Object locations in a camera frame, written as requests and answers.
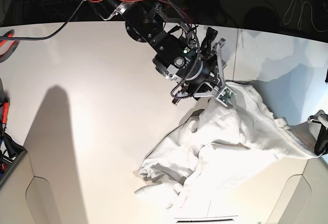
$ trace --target crumpled fabric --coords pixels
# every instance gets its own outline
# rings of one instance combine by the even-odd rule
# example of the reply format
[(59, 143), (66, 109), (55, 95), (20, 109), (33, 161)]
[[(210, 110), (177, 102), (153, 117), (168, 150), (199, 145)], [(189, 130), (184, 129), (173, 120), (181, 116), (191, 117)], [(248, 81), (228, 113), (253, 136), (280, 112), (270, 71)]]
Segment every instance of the crumpled fabric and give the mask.
[(237, 94), (232, 105), (211, 99), (144, 159), (139, 174), (152, 185), (135, 192), (140, 199), (181, 208), (187, 197), (227, 193), (283, 157), (318, 157), (307, 124), (274, 118), (253, 86), (227, 85)]

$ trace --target white table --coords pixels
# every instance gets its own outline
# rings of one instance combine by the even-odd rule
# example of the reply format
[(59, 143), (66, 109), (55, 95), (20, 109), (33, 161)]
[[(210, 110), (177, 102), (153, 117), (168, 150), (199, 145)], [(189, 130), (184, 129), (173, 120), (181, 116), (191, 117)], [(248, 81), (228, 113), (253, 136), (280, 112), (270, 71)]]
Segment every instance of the white table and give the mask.
[[(14, 28), (16, 36), (43, 36), (59, 26)], [(8, 30), (1, 28), (0, 34)], [(263, 86), (275, 89), (262, 89), (263, 98), (291, 123), (320, 107), (326, 95), (326, 44), (218, 30), (227, 40), (227, 79), (269, 82)], [(205, 32), (206, 27), (198, 28), (200, 40)], [(195, 102), (171, 104), (174, 83), (155, 71), (154, 55), (148, 44), (129, 38), (123, 22), (70, 23), (50, 40), (21, 42), (0, 64), (0, 78), (11, 98), (7, 132), (28, 149), (34, 175), (50, 182), (63, 223), (77, 218), (79, 223), (170, 223), (165, 211), (136, 199), (134, 191), (144, 183), (132, 172), (136, 174), (144, 156)], [(305, 163), (283, 161), (273, 167), (288, 165), (287, 177), (301, 173)], [(261, 219), (269, 217), (284, 180), (274, 182), (273, 193), (259, 196), (273, 199)], [(208, 206), (199, 214), (215, 216), (215, 201)]]

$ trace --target white cable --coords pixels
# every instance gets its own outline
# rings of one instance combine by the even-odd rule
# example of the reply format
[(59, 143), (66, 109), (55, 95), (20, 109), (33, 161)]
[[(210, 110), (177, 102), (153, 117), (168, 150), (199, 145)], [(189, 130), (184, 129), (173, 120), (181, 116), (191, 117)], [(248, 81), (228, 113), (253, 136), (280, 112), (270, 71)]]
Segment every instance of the white cable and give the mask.
[[(294, 15), (294, 10), (295, 10), (295, 7), (297, 5), (297, 1), (299, 1), (300, 3), (300, 6), (301, 6), (301, 12), (300, 12), (300, 15), (299, 15), (299, 19), (298, 19), (298, 23), (297, 23), (297, 29), (298, 30), (301, 30), (301, 27), (302, 27), (302, 16), (303, 16), (303, 11), (304, 11), (304, 6), (305, 5), (308, 5), (310, 7), (310, 10), (311, 10), (311, 23), (312, 23), (312, 26), (313, 28), (319, 32), (319, 33), (322, 33), (322, 32), (327, 32), (328, 29), (325, 29), (325, 30), (319, 30), (316, 28), (316, 26), (314, 25), (314, 22), (313, 22), (313, 9), (312, 9), (312, 5), (309, 3), (309, 2), (304, 2), (302, 3), (302, 0), (292, 0), (291, 3), (289, 4), (289, 7), (285, 13), (285, 15), (283, 16), (283, 19), (282, 19), (282, 23), (284, 25), (288, 25), (289, 23), (291, 23), (292, 21), (292, 18), (293, 18), (293, 15)], [(292, 12), (291, 12), (291, 17), (289, 18), (289, 20), (286, 22), (286, 16), (287, 14), (290, 12), (290, 10), (292, 9)]]

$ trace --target red tool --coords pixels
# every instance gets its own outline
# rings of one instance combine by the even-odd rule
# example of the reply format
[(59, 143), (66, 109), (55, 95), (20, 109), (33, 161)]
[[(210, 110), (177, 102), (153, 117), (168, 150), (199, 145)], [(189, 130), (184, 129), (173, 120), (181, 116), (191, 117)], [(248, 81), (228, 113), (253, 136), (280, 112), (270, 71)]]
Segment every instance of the red tool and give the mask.
[(5, 134), (6, 124), (7, 124), (7, 116), (9, 111), (9, 100), (7, 97), (4, 98), (4, 104), (2, 106), (3, 115), (2, 115), (2, 136)]
[[(5, 37), (12, 37), (14, 35), (15, 31), (12, 29), (9, 32), (7, 32), (4, 36)], [(0, 47), (6, 42), (7, 40), (0, 40)], [(11, 54), (16, 50), (17, 46), (19, 44), (18, 40), (15, 40), (9, 47), (9, 49), (2, 55), (0, 55), (0, 63), (7, 60)]]

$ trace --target white cloth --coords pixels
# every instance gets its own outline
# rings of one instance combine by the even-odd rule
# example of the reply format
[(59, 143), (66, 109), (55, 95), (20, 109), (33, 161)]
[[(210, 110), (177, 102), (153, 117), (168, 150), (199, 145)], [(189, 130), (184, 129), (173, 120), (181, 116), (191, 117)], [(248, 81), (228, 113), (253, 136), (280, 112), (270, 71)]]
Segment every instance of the white cloth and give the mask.
[(226, 193), (282, 157), (317, 157), (310, 133), (275, 119), (252, 86), (227, 84), (237, 93), (233, 106), (211, 99), (143, 161), (139, 174), (154, 185), (136, 191), (138, 197), (181, 207), (188, 196)]

